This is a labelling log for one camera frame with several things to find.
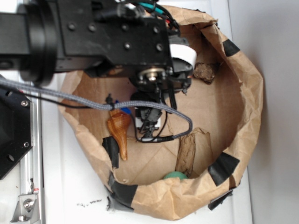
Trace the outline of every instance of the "black clip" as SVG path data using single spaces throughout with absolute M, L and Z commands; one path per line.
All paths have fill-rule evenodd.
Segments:
M 114 110 L 114 103 L 113 103 L 113 98 L 111 97 L 111 93 L 108 94 L 108 96 L 106 97 L 106 103 L 112 106 L 112 110 Z

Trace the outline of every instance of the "screw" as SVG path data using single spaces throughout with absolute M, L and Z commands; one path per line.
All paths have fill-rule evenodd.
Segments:
M 24 201 L 23 205 L 26 209 L 32 208 L 34 205 L 34 201 L 32 201 L 31 199 L 27 199 L 26 201 Z
M 20 222 L 26 221 L 26 216 L 19 216 L 19 221 Z
M 76 24 L 74 22 L 69 22 L 67 24 L 67 28 L 71 31 L 74 31 L 76 29 Z
M 123 31 L 128 31 L 129 30 L 129 26 L 126 23 L 122 24 L 121 28 L 122 28 Z
M 156 49 L 157 49 L 158 51 L 162 51 L 162 50 L 163 50 L 163 45 L 160 44 L 160 43 L 158 43 L 158 44 L 156 45 Z
M 130 50 L 132 48 L 132 46 L 129 42 L 126 42 L 124 47 L 125 47 L 126 50 Z
M 28 107 L 28 106 L 29 106 L 29 103 L 28 103 L 28 101 L 24 100 L 24 101 L 21 102 L 21 105 L 22 105 L 23 107 Z
M 91 31 L 91 32 L 95 32 L 95 31 L 97 30 L 96 26 L 95 26 L 93 23 L 90 23 L 90 24 L 88 25 L 88 29 L 89 29 L 89 31 Z
M 155 33 L 155 34 L 160 33 L 160 28 L 157 27 L 157 26 L 154 26 L 154 33 Z

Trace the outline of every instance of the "orange seashell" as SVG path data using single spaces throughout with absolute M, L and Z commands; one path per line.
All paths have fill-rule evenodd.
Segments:
M 120 110 L 111 111 L 110 116 L 111 118 L 107 121 L 108 129 L 120 148 L 122 160 L 126 161 L 128 159 L 127 130 L 131 122 L 131 117 Z

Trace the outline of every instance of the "black tape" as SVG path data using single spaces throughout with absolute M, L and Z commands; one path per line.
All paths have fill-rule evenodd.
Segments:
M 235 157 L 221 153 L 217 160 L 208 168 L 216 186 L 225 182 L 233 174 L 239 162 L 240 160 Z
M 231 42 L 230 39 L 223 42 L 223 47 L 226 57 L 231 57 L 240 51 L 240 49 L 233 42 Z
M 138 185 L 125 185 L 118 183 L 114 179 L 113 175 L 110 175 L 108 184 L 113 192 L 112 197 L 120 204 L 131 208 Z
M 118 168 L 118 153 L 120 151 L 118 144 L 116 140 L 110 136 L 107 138 L 103 138 L 103 144 L 102 146 L 106 149 L 111 162 L 112 162 L 112 167 L 113 168 Z
M 218 205 L 222 204 L 223 201 L 228 197 L 228 196 L 232 196 L 233 195 L 233 191 L 230 190 L 228 193 L 226 193 L 225 195 L 211 201 L 211 203 L 207 206 L 211 211 L 213 209 L 215 209 Z

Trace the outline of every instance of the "white wall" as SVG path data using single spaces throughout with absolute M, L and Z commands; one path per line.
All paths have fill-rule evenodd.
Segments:
M 249 164 L 254 223 L 299 223 L 299 1 L 228 1 L 234 42 L 265 79 Z

